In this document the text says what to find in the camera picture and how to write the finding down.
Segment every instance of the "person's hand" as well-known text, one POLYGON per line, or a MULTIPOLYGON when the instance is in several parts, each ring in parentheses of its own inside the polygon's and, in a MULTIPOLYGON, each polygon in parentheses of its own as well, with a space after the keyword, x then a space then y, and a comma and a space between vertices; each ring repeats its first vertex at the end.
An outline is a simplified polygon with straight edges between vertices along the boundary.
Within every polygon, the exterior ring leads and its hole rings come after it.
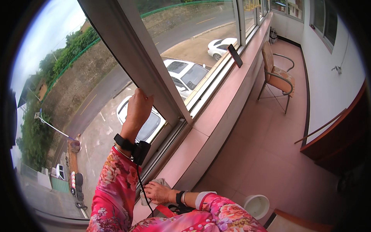
POLYGON ((150 181, 144 186, 144 192, 147 198, 150 198, 154 204, 164 205, 173 202, 174 199, 172 198, 174 198, 179 191, 173 190, 157 182, 150 181))
POLYGON ((139 130, 151 114, 153 101, 154 97, 147 97, 140 88, 135 90, 135 94, 129 99, 126 120, 120 133, 122 138, 135 142, 139 130))
POLYGON ((137 88, 135 94, 129 99, 126 121, 139 129, 142 128, 151 114, 153 101, 153 96, 147 97, 140 88, 137 88))

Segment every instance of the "road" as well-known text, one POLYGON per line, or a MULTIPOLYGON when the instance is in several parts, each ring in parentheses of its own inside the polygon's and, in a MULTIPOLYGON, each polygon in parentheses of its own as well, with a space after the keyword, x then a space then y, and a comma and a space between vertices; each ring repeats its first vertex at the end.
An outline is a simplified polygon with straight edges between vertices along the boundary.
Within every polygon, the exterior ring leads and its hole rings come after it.
MULTIPOLYGON (((252 12, 246 12, 245 15, 246 17, 252 17, 252 12)), ((158 52, 161 54, 167 49, 189 39, 192 36, 232 21, 234 21, 232 11, 203 15, 164 32, 163 34, 153 38, 153 41, 158 52)), ((117 65, 88 95, 69 125, 65 127, 64 132, 73 138, 77 137, 79 133, 82 134, 107 102, 121 91, 129 82, 130 77, 120 65, 117 65)), ((67 138, 65 137, 61 139, 57 147, 52 161, 52 167, 56 166, 63 151, 67 151, 67 138)))

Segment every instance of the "silver bracelet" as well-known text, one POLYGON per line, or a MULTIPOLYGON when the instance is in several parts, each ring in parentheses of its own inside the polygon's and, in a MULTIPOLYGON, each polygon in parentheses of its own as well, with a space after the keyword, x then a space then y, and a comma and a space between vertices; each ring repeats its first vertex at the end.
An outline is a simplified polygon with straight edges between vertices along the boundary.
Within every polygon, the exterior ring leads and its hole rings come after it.
POLYGON ((186 190, 186 191, 184 191, 184 193, 183 193, 183 195, 182 195, 182 202, 183 202, 183 204, 186 206, 186 207, 188 207, 188 205, 186 204, 186 202, 185 202, 185 197, 186 197, 186 193, 188 192, 188 190, 186 190))
POLYGON ((122 153, 122 151, 120 151, 120 150, 116 147, 115 144, 114 144, 114 148, 116 148, 116 150, 117 150, 118 152, 120 152, 123 156, 125 156, 126 158, 128 158, 128 159, 130 160, 130 158, 129 158, 127 155, 125 155, 124 153, 122 153))

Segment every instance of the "tiled floor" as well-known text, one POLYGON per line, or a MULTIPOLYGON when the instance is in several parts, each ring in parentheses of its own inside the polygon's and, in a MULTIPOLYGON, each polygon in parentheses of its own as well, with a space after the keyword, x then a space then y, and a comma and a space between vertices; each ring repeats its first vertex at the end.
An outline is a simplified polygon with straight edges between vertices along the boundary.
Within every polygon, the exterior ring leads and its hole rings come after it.
MULTIPOLYGON (((338 178, 301 154, 301 143, 294 145, 303 137, 306 119, 300 48, 279 40, 272 50, 295 62, 289 71, 296 81, 295 93, 287 115, 275 98, 256 100, 264 82, 262 68, 237 125, 193 191, 217 191, 240 205, 249 195, 263 194, 270 201, 270 211, 259 220, 262 224, 275 208, 314 222, 334 224, 345 210, 344 199, 336 193, 338 178)), ((275 65, 286 70, 291 62, 275 56, 275 65)), ((269 87, 276 96, 282 94, 269 87)), ((262 97, 270 96, 265 87, 262 97)), ((279 98, 283 107, 286 101, 286 97, 279 98)))

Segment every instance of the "sky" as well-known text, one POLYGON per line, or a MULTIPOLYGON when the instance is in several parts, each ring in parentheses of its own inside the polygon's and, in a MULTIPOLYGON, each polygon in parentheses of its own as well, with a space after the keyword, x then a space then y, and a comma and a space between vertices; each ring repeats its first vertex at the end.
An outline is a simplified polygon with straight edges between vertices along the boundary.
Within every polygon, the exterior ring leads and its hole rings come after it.
MULTIPOLYGON (((64 48, 66 35, 79 30, 85 19, 77 0, 51 0, 35 16, 14 63, 11 88, 16 92, 17 104, 26 80, 39 69, 39 62, 51 50, 64 48)), ((18 109, 17 113, 18 138, 22 136, 20 125, 23 123, 23 111, 18 109)), ((15 167, 22 154, 17 146, 11 149, 11 153, 15 167)))

